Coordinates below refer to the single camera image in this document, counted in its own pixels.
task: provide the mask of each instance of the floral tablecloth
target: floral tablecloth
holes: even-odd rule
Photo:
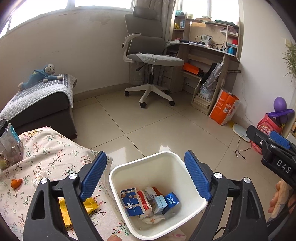
[[[48,127],[25,132],[19,137],[25,147],[24,159],[0,173],[0,213],[22,240],[25,218],[35,192],[33,180],[36,174],[45,171],[51,181],[64,179],[92,162],[98,152],[84,148]],[[108,157],[107,167],[92,196],[99,208],[93,212],[91,220],[104,240],[112,234],[123,241],[139,240],[129,232],[109,188],[108,177],[112,168],[112,158]],[[17,189],[10,186],[14,178],[23,179]],[[69,236],[77,239],[72,226],[67,230]],[[158,240],[184,241],[185,238],[182,231],[176,229]]]

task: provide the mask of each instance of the striped blanket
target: striped blanket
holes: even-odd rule
[[[46,83],[41,81],[31,88],[17,92],[1,111],[0,120],[6,119],[9,121],[29,106],[56,92],[64,92],[69,98],[71,107],[73,107],[72,88],[77,79],[69,74],[59,75],[63,76],[64,79],[48,81]]]

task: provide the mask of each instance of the chair headrest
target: chair headrest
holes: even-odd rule
[[[135,6],[133,15],[138,18],[155,19],[156,11],[150,8]]]

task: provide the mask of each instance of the window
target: window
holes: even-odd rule
[[[193,14],[194,18],[210,14],[212,21],[218,19],[236,24],[239,20],[238,0],[183,0],[182,11]]]
[[[8,28],[8,22],[7,22],[7,24],[5,24],[4,28],[2,29],[2,31],[0,33],[0,38],[6,34],[7,28]]]
[[[237,24],[239,20],[238,0],[212,0],[212,21],[224,20]]]
[[[207,16],[207,0],[183,0],[182,11],[193,14],[193,18]]]
[[[26,0],[12,15],[10,29],[40,14],[64,9],[68,0]]]
[[[131,8],[132,0],[75,0],[75,7],[81,6],[108,6],[108,7],[121,7]]]

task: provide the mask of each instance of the gray chair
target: gray chair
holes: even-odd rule
[[[167,88],[153,85],[154,65],[161,66],[182,66],[184,61],[168,55],[163,55],[163,51],[169,45],[181,44],[180,42],[166,42],[162,38],[162,24],[155,19],[156,11],[135,6],[133,14],[125,14],[126,28],[129,33],[126,36],[122,48],[124,49],[123,60],[134,63],[141,62],[151,65],[148,83],[136,87],[126,88],[124,95],[129,96],[129,91],[142,91],[145,93],[140,99],[140,106],[146,107],[145,99],[151,91],[169,100],[171,106],[175,105],[172,97],[165,94]]]

